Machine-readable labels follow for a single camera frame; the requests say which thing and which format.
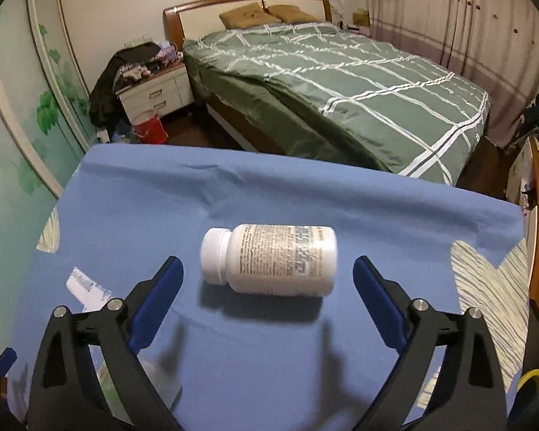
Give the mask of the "red plastic bucket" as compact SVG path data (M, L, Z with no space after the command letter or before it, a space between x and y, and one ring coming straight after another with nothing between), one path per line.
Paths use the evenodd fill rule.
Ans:
M168 141L168 135L162 125L160 114L147 110L141 112L132 121L133 133L144 144L160 145Z

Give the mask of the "tissue box on far nightstand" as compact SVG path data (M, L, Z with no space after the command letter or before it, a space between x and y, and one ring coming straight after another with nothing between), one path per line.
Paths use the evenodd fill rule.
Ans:
M358 27L370 27L371 19L368 10L358 8L353 12L353 24Z

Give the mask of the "pile of dark clothes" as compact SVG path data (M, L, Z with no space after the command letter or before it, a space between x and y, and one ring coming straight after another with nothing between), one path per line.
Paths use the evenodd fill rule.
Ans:
M141 84L150 76L179 60L175 44L160 47L146 42L116 52L100 75L89 95L89 119L96 129L107 129L109 135L120 122L128 122L119 100L119 91Z

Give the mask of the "white bedside nightstand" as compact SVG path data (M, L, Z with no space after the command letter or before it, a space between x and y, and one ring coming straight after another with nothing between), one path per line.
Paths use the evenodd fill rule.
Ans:
M175 63L142 83L122 89L118 98L132 126L160 118L193 103L187 68Z

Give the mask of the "yellow rimmed trash bin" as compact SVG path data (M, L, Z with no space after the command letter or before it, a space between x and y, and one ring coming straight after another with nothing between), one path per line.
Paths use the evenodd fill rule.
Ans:
M539 369L535 368L525 372L519 379L517 397L524 403L532 402L539 392Z

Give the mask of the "glass sliding wardrobe door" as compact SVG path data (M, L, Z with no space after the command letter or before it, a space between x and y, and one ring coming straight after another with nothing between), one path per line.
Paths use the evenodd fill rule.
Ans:
M0 353L35 251L54 253L57 199L96 141L61 0L0 5Z

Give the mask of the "right brown pillow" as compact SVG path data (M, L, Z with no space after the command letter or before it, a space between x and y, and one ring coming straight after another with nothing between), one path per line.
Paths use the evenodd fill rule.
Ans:
M267 12L287 24L320 22L317 17L302 11L298 6L294 5L271 5L268 6Z

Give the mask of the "brown pillow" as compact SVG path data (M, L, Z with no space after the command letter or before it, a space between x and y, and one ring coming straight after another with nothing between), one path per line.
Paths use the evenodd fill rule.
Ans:
M271 5L268 6L267 12L287 24L320 22L317 17L302 11L298 6L294 5Z
M281 23L277 17L267 13L259 3L251 3L219 15L226 29L248 29L265 24Z

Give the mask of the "left brown pillow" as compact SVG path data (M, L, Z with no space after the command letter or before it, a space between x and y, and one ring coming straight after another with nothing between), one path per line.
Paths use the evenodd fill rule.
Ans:
M267 13L259 3L251 3L219 15L226 29L248 29L265 24L281 23L277 17Z

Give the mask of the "blue patterned tablecloth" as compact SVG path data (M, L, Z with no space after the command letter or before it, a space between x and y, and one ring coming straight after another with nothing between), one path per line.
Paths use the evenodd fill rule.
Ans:
M187 430L353 427L398 357L354 286L360 257L434 309L480 309L515 399L529 311L516 205L335 163L115 144L84 157L55 210L16 315L17 414L52 311L125 298L172 256L183 284L141 355L180 385Z

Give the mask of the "pink beige curtain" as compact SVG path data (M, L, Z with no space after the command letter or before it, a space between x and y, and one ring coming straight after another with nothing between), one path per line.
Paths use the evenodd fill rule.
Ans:
M487 91L487 136L506 147L539 95L539 11L531 0L366 0L379 41Z

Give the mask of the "white pill bottle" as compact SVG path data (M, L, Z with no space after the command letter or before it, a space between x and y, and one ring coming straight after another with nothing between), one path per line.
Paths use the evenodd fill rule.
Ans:
M336 233L323 226L212 228L200 248L202 279L239 294L327 297L337 267Z

